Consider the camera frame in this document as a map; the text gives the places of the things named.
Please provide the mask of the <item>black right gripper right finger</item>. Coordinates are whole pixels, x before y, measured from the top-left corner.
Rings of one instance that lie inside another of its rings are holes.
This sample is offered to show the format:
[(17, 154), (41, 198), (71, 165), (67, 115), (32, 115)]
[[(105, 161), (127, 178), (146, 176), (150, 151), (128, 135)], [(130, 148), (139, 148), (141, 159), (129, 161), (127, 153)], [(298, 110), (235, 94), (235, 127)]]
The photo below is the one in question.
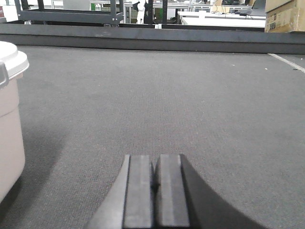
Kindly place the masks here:
[(262, 229), (218, 195), (185, 155), (160, 155), (155, 215), (159, 229)]

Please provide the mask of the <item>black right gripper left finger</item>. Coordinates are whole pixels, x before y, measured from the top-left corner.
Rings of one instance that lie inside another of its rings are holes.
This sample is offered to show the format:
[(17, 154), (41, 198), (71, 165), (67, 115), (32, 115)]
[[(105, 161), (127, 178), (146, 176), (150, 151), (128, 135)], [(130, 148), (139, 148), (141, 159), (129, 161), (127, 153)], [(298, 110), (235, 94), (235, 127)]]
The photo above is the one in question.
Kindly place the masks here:
[(152, 229), (153, 167), (147, 155), (126, 155), (119, 174), (86, 229)]

